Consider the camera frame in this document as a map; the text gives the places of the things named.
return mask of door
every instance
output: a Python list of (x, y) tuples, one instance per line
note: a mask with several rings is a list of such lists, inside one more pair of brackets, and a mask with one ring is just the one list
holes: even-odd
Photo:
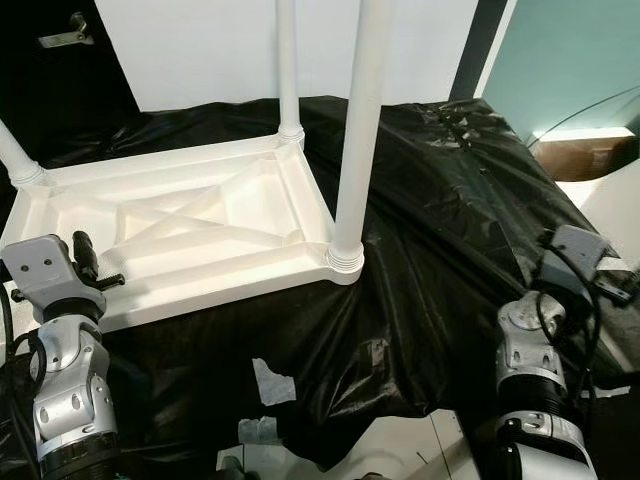
[(0, 2), (0, 118), (32, 158), (45, 160), (54, 138), (115, 129), (137, 112), (93, 0)]

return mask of wrinkled plastic sheet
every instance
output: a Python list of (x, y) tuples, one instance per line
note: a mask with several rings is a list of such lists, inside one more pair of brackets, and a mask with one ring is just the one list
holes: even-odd
[[(305, 153), (332, 213), (346, 107), (301, 102)], [(238, 140), (277, 125), (275, 100), (140, 114), (115, 134), (50, 142), (41, 162)], [(539, 235), (561, 224), (591, 228), (485, 102), (384, 107), (357, 283), (317, 282), (105, 335), (126, 457), (145, 472), (140, 462), (152, 460), (211, 471), (213, 452), (238, 443), (240, 421), (270, 417), (290, 450), (330, 467), (376, 417), (490, 415), (497, 309), (530, 281)], [(637, 368), (637, 312), (618, 330), (605, 320)], [(252, 359), (291, 377), (296, 400), (265, 406)], [(594, 373), (606, 382), (622, 371), (601, 348)], [(19, 451), (6, 421), (0, 442), (7, 468)]]

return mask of white plastic surface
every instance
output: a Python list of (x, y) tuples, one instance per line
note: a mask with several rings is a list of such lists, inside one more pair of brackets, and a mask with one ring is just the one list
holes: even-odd
[(469, 446), (454, 412), (426, 418), (376, 419), (349, 454), (327, 472), (281, 445), (245, 445), (218, 453), (235, 456), (262, 480), (355, 480), (376, 472), (394, 480), (479, 480)]
[(640, 159), (585, 182), (557, 182), (632, 269), (640, 268)]
[[(91, 237), (108, 332), (321, 279), (333, 220), (297, 143), (278, 135), (50, 170), (19, 190), (0, 243)], [(16, 335), (36, 324), (15, 305)]]

